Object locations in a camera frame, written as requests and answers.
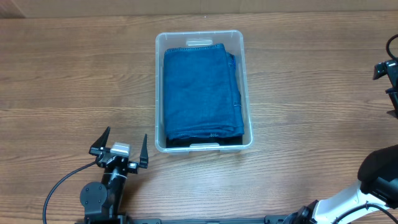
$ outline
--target wooden tabletop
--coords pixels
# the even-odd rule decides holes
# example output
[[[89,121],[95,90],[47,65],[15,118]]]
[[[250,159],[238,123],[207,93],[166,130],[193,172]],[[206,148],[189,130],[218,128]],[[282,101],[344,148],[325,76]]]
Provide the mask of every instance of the wooden tabletop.
[[[397,12],[1,20],[0,223],[41,223],[50,189],[93,161],[89,146],[107,126],[108,144],[131,144],[135,159],[148,134],[149,168],[129,176],[122,202],[134,218],[263,217],[331,197],[370,152],[398,144],[391,84],[372,81],[397,21]],[[244,36],[253,147],[160,153],[156,35],[228,29]],[[102,173],[90,167],[62,184],[48,223],[81,220],[80,190]],[[391,221],[377,212],[359,222]]]

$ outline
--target wire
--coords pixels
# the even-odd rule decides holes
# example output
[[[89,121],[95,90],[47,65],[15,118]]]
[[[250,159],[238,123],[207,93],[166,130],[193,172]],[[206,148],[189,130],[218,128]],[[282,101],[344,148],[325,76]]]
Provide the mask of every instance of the wire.
[[[377,208],[378,210],[384,212],[386,215],[388,215],[388,217],[390,217],[390,219],[392,219],[392,221],[394,221],[396,224],[398,224],[398,220],[393,215],[391,215],[391,213],[389,213],[386,209],[384,209],[378,205],[372,204],[372,203],[366,203],[364,205],[361,205],[359,207],[349,210],[348,212],[346,212],[346,213],[342,214],[340,217],[338,217],[332,224],[337,224],[338,222],[340,222],[342,219],[344,219],[348,215],[351,215],[352,213],[357,212],[364,208],[368,209],[369,207]]]
[[[54,187],[51,189],[49,195],[47,196],[47,198],[45,199],[44,202],[44,206],[43,206],[43,224],[47,224],[47,218],[45,216],[45,213],[47,211],[47,205],[49,204],[49,200],[51,195],[55,192],[55,189],[57,189],[57,187],[62,184],[63,181],[65,181],[66,179],[68,179],[71,175],[76,174],[79,171],[82,171],[83,169],[86,169],[87,167],[91,167],[92,165],[96,164],[98,161],[100,161],[102,158],[104,157],[103,154],[99,155],[99,157],[97,157],[97,159],[94,162],[91,162],[77,170],[74,170],[72,172],[70,172],[68,175],[66,175],[65,177],[63,177],[60,181],[58,181],[57,184],[54,185]]]
[[[391,51],[390,51],[390,44],[391,44],[391,42],[392,42],[395,38],[397,38],[397,37],[398,37],[398,34],[393,35],[393,36],[387,41],[387,44],[386,44],[386,51],[387,51],[387,54],[388,54],[393,60],[395,60],[396,62],[398,62],[398,58],[396,58],[396,57],[391,53]]]

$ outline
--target folded blue cloth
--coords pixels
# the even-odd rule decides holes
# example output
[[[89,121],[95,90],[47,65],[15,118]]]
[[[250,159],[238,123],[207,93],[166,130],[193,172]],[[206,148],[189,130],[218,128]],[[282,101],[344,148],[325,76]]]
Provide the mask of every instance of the folded blue cloth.
[[[164,55],[164,123],[169,139],[244,134],[235,56],[223,44],[168,49]]]

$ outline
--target transparent storage box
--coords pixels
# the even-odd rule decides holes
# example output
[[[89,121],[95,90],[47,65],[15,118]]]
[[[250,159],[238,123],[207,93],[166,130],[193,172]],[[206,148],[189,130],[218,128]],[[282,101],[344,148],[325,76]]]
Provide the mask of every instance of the transparent storage box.
[[[164,52],[176,47],[201,47],[217,43],[224,44],[227,52],[236,57],[236,81],[241,93],[242,116],[244,123],[243,145],[220,146],[218,143],[191,144],[190,147],[166,147],[163,114],[163,61]],[[155,146],[160,152],[171,154],[188,154],[192,151],[219,150],[222,152],[238,152],[247,149],[253,143],[252,124],[248,83],[246,80],[246,64],[244,61],[243,35],[238,30],[169,32],[156,37],[156,109],[155,109]]]

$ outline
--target black cable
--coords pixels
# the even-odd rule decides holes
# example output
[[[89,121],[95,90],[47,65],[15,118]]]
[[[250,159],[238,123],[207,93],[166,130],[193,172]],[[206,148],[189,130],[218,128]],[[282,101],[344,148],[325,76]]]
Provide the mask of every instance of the black cable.
[[[74,170],[72,172],[70,172],[68,175],[66,175],[65,177],[63,177],[60,181],[58,181],[57,184],[54,185],[54,187],[51,189],[49,195],[47,196],[47,198],[45,199],[44,202],[44,206],[43,206],[43,224],[47,224],[47,218],[45,216],[45,213],[47,211],[47,205],[49,204],[49,200],[51,195],[55,192],[55,189],[57,189],[57,187],[62,184],[63,181],[65,181],[66,179],[68,179],[71,175],[76,174],[79,171],[82,171],[83,169],[86,169],[87,167],[91,167],[92,165],[96,164],[98,161],[100,161],[102,159],[102,157],[104,157],[103,154],[99,155],[99,157],[97,157],[97,159],[94,162],[91,162],[77,170]]]
[[[390,217],[390,219],[392,219],[392,221],[394,221],[396,224],[398,224],[398,220],[393,215],[391,215],[391,213],[389,213],[386,209],[384,209],[378,205],[372,204],[372,203],[366,203],[364,205],[361,205],[359,207],[349,210],[348,212],[346,212],[346,213],[342,214],[340,217],[338,217],[332,224],[337,224],[338,222],[340,222],[342,219],[344,219],[348,215],[351,215],[352,213],[357,212],[364,208],[368,209],[369,207],[377,208],[378,210],[384,212],[386,215],[388,215],[388,217]]]
[[[395,60],[396,62],[398,62],[398,58],[396,58],[396,57],[391,53],[391,51],[390,51],[390,44],[391,44],[391,42],[392,42],[395,38],[397,38],[397,37],[398,37],[398,34],[393,35],[393,36],[387,41],[387,44],[386,44],[386,51],[387,51],[387,54],[388,54],[393,60]]]

